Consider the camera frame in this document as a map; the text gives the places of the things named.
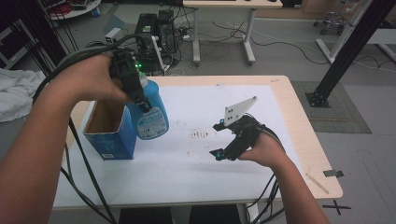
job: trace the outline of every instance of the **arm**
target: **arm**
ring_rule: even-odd
[[[0,161],[0,220],[47,223],[55,198],[67,124],[82,100],[128,100],[98,55],[62,71],[36,100],[20,134]]]
[[[297,167],[275,139],[261,133],[254,148],[239,160],[255,161],[274,171],[288,223],[329,223]]]

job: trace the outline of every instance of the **chair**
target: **chair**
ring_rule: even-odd
[[[341,14],[346,3],[357,3],[360,0],[341,0],[337,9],[334,12],[326,12],[323,17],[320,17],[314,22],[314,26],[319,26],[319,21],[323,21],[326,25],[323,30],[320,31],[321,35],[326,35],[330,28],[337,27],[337,35],[343,33],[344,27],[347,24],[347,19]]]

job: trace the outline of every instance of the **white bracket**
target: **white bracket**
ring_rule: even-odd
[[[242,101],[236,105],[225,107],[224,126],[227,127],[241,119],[242,116],[254,105],[254,103],[256,103],[256,101],[257,96],[253,96],[252,98]]]

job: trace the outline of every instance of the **blue spray bottle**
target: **blue spray bottle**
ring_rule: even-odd
[[[169,121],[157,83],[148,80],[144,74],[140,74],[139,79],[148,102],[144,105],[127,103],[126,106],[137,136],[149,140],[165,134],[169,130]]]

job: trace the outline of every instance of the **bottle label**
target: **bottle label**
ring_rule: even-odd
[[[152,107],[150,111],[143,114],[137,122],[137,131],[142,139],[155,138],[166,133],[166,121],[159,107]]]

